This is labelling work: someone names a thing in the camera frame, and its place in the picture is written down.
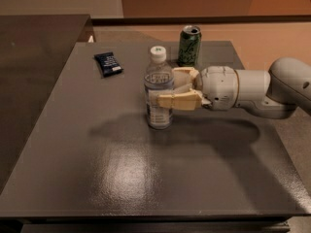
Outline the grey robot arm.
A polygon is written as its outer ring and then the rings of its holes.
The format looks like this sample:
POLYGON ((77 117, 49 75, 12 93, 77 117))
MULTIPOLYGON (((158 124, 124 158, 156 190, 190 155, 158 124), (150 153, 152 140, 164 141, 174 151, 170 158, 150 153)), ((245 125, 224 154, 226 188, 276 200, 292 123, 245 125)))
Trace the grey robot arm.
POLYGON ((311 115, 311 66, 291 57, 275 60, 265 70, 210 66, 173 70, 177 86, 160 93, 156 103, 167 109, 210 111, 243 109, 256 117, 284 119, 297 108, 311 115))

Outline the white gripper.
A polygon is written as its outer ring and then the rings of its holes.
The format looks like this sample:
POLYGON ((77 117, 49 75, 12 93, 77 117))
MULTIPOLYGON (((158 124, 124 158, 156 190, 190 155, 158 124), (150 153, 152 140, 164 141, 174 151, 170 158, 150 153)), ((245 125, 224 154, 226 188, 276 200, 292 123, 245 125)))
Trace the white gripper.
POLYGON ((193 111, 200 107, 211 111, 231 109, 238 95, 237 73, 227 66, 210 66, 200 73, 194 67, 172 69, 174 88, 190 87, 184 93, 159 94, 157 104, 166 109, 193 111))

